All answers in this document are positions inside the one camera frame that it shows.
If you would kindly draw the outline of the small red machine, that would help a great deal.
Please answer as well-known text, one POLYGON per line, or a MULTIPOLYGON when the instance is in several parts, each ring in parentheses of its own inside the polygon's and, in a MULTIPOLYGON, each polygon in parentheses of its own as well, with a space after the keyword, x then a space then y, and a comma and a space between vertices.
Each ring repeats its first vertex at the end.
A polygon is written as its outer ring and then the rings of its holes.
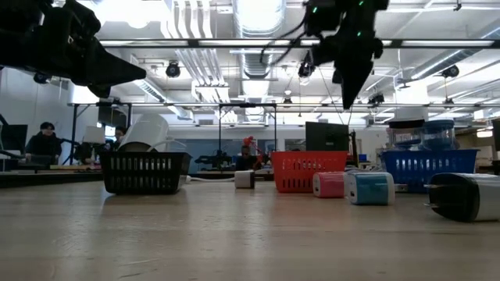
POLYGON ((258 154, 259 148, 257 142, 253 136, 249 136, 243 139, 243 146, 246 147, 252 154, 258 154))

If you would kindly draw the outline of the black plastic basket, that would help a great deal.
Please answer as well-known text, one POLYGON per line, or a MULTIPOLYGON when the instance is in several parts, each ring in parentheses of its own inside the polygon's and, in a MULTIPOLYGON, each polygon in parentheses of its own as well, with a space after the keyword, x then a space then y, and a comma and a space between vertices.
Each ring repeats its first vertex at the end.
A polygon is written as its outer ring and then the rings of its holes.
POLYGON ((111 194, 175 194, 191 163, 186 152, 107 151, 100 155, 105 189, 111 194))

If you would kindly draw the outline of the black computer monitor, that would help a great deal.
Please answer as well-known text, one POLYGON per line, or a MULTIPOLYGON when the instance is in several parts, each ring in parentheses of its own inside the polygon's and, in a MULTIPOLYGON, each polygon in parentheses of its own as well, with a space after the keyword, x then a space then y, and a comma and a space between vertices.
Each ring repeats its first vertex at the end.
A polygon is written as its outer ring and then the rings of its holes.
POLYGON ((28 125, 0 125, 0 150, 25 151, 28 125))
POLYGON ((306 122, 305 149, 307 151, 348 151, 348 126, 335 123, 306 122))

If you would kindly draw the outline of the pink and white wall charger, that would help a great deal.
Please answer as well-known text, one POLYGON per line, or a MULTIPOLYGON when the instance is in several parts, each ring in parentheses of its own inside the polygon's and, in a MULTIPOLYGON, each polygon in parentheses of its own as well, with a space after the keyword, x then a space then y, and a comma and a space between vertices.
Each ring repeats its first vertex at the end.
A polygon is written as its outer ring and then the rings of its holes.
POLYGON ((343 198, 345 196, 344 172, 315 173, 312 189, 319 198, 343 198))

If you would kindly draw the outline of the blue plastic basket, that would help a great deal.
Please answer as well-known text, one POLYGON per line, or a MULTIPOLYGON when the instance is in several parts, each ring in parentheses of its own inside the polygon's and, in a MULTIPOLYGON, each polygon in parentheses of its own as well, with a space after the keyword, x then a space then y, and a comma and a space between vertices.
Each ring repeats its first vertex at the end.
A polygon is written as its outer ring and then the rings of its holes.
POLYGON ((394 182, 409 193, 426 193, 424 187, 438 173, 475 173, 477 149, 449 151, 385 151, 381 160, 394 182))

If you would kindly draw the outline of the white USB wall charger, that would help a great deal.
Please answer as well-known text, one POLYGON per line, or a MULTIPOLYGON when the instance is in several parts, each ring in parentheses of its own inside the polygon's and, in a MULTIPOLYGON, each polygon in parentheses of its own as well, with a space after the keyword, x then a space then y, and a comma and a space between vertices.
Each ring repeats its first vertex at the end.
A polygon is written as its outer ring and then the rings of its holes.
POLYGON ((236 189, 254 189, 255 172, 253 170, 237 171, 234 174, 234 186, 236 189))

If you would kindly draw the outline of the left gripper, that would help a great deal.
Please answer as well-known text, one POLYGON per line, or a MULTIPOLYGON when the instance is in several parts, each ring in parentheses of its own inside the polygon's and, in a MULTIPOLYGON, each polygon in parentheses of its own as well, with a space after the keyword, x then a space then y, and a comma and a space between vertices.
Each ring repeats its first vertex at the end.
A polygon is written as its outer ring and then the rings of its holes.
POLYGON ((99 98, 107 98, 115 85, 146 77, 141 67, 107 52, 95 35, 85 37, 75 14, 64 7, 41 10, 38 35, 38 72, 68 78, 99 98))

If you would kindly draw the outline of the person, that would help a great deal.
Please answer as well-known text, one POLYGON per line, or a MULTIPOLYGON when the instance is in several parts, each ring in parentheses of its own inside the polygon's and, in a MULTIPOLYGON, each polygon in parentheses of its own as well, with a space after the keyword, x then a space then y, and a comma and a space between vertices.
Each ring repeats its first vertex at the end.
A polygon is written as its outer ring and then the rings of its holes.
POLYGON ((123 138, 127 133, 127 128, 124 126, 117 126, 115 128, 115 141, 112 143, 112 150, 117 151, 121 145, 123 138))
POLYGON ((33 156, 45 157, 51 160, 51 164, 57 164, 62 153, 62 145, 55 133, 55 126, 50 122, 43 122, 40 130, 33 135, 25 148, 25 156, 31 159, 33 156))

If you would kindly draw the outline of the silver ventilation duct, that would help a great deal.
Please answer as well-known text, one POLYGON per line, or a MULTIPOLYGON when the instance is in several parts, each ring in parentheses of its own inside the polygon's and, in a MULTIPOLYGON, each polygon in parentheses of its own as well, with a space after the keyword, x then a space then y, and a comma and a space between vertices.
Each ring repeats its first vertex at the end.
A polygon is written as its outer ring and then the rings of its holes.
MULTIPOLYGON (((283 26, 286 0, 231 0, 234 28, 241 38, 272 38, 283 26)), ((243 74, 250 79, 263 79, 270 73, 273 55, 244 54, 243 74)))

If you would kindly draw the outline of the dark hanging screen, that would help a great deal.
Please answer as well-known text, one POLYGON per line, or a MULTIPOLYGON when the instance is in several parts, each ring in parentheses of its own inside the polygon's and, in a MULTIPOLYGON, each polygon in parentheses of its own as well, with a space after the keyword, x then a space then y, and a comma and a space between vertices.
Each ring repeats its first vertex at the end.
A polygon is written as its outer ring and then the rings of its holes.
POLYGON ((117 108, 113 107, 99 107, 98 108, 98 122, 107 126, 127 126, 127 115, 117 108))

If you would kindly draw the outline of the white black-faced wall charger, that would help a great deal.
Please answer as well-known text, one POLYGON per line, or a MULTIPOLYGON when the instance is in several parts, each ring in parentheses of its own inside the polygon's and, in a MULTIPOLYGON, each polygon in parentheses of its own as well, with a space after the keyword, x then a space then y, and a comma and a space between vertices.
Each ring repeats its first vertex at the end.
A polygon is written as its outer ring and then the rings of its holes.
POLYGON ((500 176, 438 173, 430 178, 429 206, 457 222, 500 221, 500 176))

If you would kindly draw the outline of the white cylindrical column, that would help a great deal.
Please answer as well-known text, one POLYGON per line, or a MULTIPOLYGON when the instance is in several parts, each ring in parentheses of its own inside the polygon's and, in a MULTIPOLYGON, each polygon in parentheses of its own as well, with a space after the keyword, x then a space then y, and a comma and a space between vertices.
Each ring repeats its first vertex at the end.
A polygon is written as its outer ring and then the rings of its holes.
POLYGON ((427 121, 429 118, 428 108, 425 107, 400 107, 395 110, 395 121, 427 121))

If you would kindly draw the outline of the black-capped blue hourglass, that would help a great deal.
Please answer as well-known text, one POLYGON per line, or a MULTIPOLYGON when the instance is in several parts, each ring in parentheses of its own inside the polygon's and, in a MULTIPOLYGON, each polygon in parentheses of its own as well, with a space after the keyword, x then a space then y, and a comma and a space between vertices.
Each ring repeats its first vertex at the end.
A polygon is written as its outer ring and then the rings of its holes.
POLYGON ((387 135, 391 148, 411 150, 422 142, 424 119, 393 120, 388 123, 387 135))

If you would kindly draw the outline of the teal striped wall charger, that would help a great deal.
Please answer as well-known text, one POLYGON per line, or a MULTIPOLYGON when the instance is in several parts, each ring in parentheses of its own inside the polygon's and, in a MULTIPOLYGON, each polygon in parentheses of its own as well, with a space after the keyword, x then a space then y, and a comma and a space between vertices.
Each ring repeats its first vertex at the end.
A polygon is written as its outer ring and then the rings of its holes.
POLYGON ((390 173, 345 173, 344 189, 345 196, 352 205, 395 203, 395 182, 390 173))

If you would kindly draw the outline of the blue five-minute hourglass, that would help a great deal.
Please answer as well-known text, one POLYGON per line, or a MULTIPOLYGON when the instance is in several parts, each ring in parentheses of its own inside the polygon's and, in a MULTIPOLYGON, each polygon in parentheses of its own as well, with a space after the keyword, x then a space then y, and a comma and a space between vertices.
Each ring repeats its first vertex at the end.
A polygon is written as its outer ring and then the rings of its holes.
POLYGON ((423 124, 422 147, 429 151, 455 149, 455 122, 437 119, 423 124))

